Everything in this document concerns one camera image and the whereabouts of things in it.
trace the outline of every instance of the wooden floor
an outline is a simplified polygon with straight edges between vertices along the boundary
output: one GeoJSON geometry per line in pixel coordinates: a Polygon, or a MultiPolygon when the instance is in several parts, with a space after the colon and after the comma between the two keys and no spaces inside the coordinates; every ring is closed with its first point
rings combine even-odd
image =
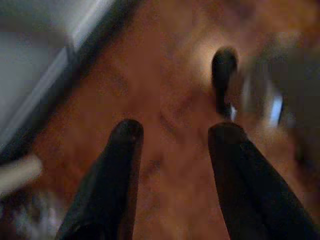
{"type": "MultiPolygon", "coordinates": [[[[44,173],[34,187],[70,203],[112,128],[133,118],[145,133],[134,239],[228,239],[207,147],[208,128],[223,121],[211,59],[231,45],[245,65],[270,34],[308,28],[317,14],[305,0],[142,2],[37,136],[44,173]]],[[[317,193],[300,177],[288,134],[242,123],[317,219],[317,193]]]]}

